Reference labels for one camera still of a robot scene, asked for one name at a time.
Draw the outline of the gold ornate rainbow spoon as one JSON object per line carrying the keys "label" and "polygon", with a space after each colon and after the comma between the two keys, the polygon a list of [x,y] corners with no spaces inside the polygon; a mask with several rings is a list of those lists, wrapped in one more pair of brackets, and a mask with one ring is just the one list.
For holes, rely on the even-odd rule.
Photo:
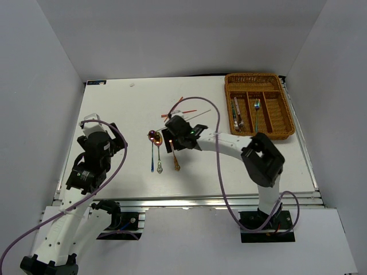
{"label": "gold ornate rainbow spoon", "polygon": [[158,162],[157,162],[157,173],[161,174],[163,172],[162,162],[161,162],[161,155],[160,155],[160,146],[163,143],[162,135],[157,131],[154,135],[154,144],[157,146],[158,150]]}

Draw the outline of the purple iridescent spoon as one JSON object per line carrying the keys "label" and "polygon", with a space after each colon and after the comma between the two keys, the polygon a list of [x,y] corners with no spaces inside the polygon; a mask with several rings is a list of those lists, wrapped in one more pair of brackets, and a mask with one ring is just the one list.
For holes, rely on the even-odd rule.
{"label": "purple iridescent spoon", "polygon": [[150,130],[148,132],[149,141],[151,141],[151,172],[154,172],[154,136],[155,131]]}

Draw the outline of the silver chopstick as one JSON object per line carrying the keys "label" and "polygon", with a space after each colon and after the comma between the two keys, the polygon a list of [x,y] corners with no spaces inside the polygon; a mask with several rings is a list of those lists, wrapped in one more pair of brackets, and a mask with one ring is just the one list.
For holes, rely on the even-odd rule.
{"label": "silver chopstick", "polygon": [[[204,114],[206,114],[206,113],[208,113],[208,112],[210,112],[211,111],[211,109],[209,109],[209,110],[207,110],[207,111],[204,111],[204,112],[201,112],[201,113],[199,113],[199,114],[197,114],[197,115],[195,115],[195,116],[192,116],[192,117],[184,117],[184,120],[185,121],[190,121],[190,120],[192,120],[192,119],[194,119],[194,118],[197,118],[197,117],[199,117],[199,116],[201,116],[201,115],[204,115]],[[167,127],[163,127],[163,128],[160,128],[160,129],[158,129],[158,130],[156,130],[156,131],[161,131],[161,130],[163,130],[163,129],[166,129]]]}

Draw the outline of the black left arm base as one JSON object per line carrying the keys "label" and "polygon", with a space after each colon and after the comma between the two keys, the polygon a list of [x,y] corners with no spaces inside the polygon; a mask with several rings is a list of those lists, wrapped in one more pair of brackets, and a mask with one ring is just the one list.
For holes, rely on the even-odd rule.
{"label": "black left arm base", "polygon": [[137,233],[139,213],[122,212],[120,203],[112,200],[102,200],[91,204],[92,210],[103,210],[111,218],[111,223],[97,237],[98,240],[139,240]]}

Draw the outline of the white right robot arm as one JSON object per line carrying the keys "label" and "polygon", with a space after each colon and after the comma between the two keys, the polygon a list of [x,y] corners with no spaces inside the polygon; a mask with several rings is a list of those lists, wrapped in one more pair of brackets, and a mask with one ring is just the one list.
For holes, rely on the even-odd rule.
{"label": "white right robot arm", "polygon": [[279,223],[280,175],[285,158],[266,134],[235,136],[202,124],[191,127],[178,115],[169,119],[165,127],[173,138],[174,148],[217,151],[242,161],[258,188],[260,224],[270,229]]}

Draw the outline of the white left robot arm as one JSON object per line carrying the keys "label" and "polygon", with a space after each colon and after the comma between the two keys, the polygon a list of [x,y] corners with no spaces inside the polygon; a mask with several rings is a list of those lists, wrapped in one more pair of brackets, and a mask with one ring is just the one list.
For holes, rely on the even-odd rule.
{"label": "white left robot arm", "polygon": [[111,158],[127,150],[127,142],[115,123],[84,119],[83,135],[77,138],[82,147],[66,183],[64,199],[41,245],[32,256],[25,256],[20,268],[26,274],[77,274],[78,261],[107,229],[119,227],[120,204],[112,200],[94,203],[93,199],[110,179]]}

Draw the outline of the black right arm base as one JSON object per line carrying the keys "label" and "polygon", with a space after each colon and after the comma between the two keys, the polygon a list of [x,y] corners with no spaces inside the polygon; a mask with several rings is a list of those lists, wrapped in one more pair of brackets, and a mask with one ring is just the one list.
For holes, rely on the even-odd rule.
{"label": "black right arm base", "polygon": [[[288,210],[282,210],[275,214],[270,221],[257,233],[249,233],[240,230],[242,243],[288,243],[295,242],[295,234],[292,228],[293,222]],[[248,229],[257,229],[266,220],[259,211],[239,212],[240,223]]]}

